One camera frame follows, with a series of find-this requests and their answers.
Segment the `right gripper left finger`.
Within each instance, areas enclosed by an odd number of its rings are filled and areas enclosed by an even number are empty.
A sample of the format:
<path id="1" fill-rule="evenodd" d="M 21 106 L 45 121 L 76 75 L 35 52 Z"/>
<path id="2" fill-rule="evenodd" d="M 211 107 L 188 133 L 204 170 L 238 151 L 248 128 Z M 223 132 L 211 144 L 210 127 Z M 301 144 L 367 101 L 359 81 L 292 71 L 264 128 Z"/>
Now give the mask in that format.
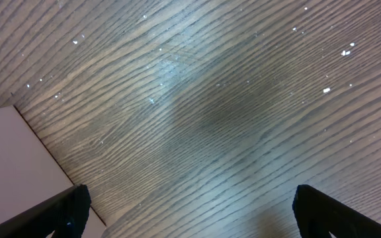
<path id="1" fill-rule="evenodd" d="M 74 185 L 1 223 L 0 238 L 81 238 L 90 207 L 87 186 Z"/>

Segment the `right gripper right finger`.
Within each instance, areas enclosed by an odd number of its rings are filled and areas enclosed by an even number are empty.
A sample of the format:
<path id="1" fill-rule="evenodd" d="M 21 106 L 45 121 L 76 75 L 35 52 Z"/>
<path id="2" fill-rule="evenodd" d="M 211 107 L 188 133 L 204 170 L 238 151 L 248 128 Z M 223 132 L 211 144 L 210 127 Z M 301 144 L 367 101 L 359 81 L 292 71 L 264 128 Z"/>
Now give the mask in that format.
<path id="1" fill-rule="evenodd" d="M 381 237 L 381 224 L 307 184 L 297 187 L 292 209 L 302 238 Z"/>

